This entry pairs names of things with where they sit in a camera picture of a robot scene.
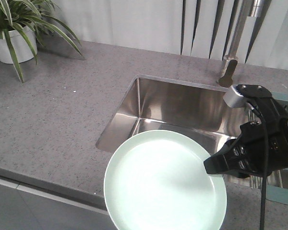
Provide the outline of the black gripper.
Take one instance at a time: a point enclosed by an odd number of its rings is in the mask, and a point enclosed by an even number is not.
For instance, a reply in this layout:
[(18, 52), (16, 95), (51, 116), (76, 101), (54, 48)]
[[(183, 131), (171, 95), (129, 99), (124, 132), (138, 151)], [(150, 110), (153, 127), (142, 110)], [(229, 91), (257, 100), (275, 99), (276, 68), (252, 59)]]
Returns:
[(204, 160), (208, 174), (263, 177), (264, 171), (270, 175), (288, 168), (288, 119), (281, 120), (275, 130), (269, 127), (266, 132), (262, 124), (250, 122), (240, 129), (238, 138), (226, 141), (217, 153)]

